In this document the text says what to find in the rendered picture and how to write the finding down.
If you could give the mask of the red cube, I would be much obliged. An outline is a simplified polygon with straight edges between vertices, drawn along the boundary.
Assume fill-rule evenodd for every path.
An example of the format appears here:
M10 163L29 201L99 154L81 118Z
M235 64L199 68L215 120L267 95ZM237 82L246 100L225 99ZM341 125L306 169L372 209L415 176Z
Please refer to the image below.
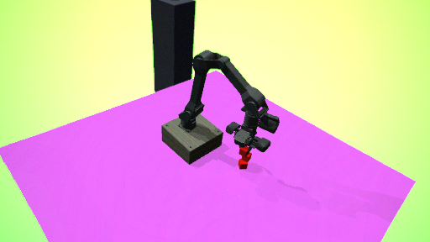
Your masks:
M252 153L249 152L249 154L245 158L242 156L241 160L248 162L251 159L251 155Z
M247 169L248 162L239 159L239 169Z
M245 158L248 155L247 154L248 148L249 148L248 146L245 146L244 148L242 147L239 148L239 154Z

